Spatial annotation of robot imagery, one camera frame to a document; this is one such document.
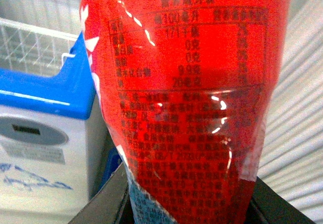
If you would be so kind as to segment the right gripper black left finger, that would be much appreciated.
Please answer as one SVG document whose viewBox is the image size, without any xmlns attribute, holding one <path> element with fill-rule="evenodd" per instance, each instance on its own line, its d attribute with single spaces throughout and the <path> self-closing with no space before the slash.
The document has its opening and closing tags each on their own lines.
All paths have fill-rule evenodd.
<svg viewBox="0 0 323 224">
<path fill-rule="evenodd" d="M 121 164 L 100 191 L 69 223 L 128 223 L 129 190 L 126 170 Z"/>
</svg>

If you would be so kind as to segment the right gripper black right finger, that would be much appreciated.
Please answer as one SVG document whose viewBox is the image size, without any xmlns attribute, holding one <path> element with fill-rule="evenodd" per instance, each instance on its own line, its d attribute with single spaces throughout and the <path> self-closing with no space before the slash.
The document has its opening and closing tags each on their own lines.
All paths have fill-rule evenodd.
<svg viewBox="0 0 323 224">
<path fill-rule="evenodd" d="M 250 224 L 310 224 L 310 218 L 275 193 L 257 178 L 248 206 Z"/>
</svg>

